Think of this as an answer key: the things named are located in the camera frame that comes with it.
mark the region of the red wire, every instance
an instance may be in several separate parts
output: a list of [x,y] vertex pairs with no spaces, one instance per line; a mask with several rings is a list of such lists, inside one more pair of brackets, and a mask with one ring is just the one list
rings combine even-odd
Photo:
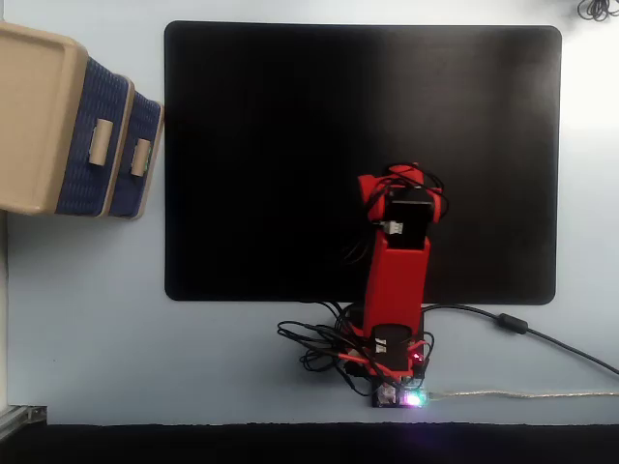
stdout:
[[408,347],[408,351],[416,350],[417,348],[423,345],[428,345],[428,343],[425,340],[419,340],[417,343],[413,343],[412,345],[410,345]]
[[[413,350],[415,350],[416,348],[419,348],[420,346],[423,345],[427,345],[427,342],[425,340],[420,340],[417,343],[413,343],[412,345],[410,345],[408,347],[408,351],[412,352]],[[359,363],[359,364],[369,364],[369,361],[365,358],[358,358],[356,356],[351,356],[351,355],[346,355],[344,353],[339,353],[338,354],[338,358],[340,358],[341,360],[345,360],[345,361],[352,361],[354,363]],[[380,364],[380,363],[376,363],[376,365],[387,375],[389,375],[390,377],[393,377],[396,380],[399,380],[399,378],[401,377],[400,375],[397,375],[393,370],[391,370],[389,367]]]

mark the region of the drawer handle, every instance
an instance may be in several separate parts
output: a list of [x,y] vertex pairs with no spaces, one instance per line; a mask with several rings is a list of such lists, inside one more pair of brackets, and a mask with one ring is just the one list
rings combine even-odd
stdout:
[[132,175],[143,177],[147,169],[148,157],[151,154],[151,142],[143,138],[137,139],[133,152]]
[[109,146],[113,127],[114,125],[111,121],[106,121],[105,119],[97,120],[97,126],[93,131],[93,139],[90,142],[90,158],[88,162],[91,164],[96,164],[97,166],[105,165],[107,147]]

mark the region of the white cable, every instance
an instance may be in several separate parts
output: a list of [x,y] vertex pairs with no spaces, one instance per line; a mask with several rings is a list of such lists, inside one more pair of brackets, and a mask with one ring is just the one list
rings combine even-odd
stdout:
[[515,399],[539,399],[539,398],[582,398],[592,396],[619,396],[619,391],[580,391],[567,393],[521,393],[517,391],[480,390],[480,391],[430,391],[427,397],[430,401],[456,398],[462,396],[499,396]]

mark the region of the black mat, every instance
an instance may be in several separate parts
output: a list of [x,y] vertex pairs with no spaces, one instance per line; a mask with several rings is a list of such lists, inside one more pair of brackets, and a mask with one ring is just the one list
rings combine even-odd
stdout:
[[550,27],[170,24],[167,294],[362,299],[356,177],[408,160],[451,199],[426,301],[548,302],[560,56]]

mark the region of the led light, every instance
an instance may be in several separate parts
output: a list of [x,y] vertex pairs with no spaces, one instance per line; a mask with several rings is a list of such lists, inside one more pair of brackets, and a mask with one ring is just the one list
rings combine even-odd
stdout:
[[404,394],[404,404],[413,408],[422,408],[427,401],[427,395],[424,391],[407,391]]

